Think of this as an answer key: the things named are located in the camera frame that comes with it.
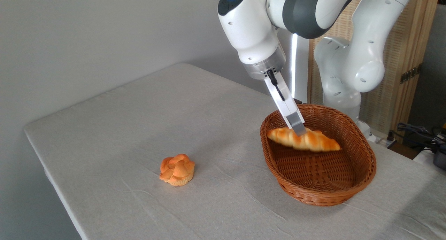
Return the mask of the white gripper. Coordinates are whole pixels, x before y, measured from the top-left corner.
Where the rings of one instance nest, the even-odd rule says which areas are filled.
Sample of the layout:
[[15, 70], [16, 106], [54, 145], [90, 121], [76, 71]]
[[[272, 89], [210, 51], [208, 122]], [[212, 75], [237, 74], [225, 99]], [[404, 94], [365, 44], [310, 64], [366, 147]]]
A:
[[306, 134], [305, 121], [281, 73], [265, 73], [264, 81], [280, 113], [286, 117], [288, 127], [297, 136]]

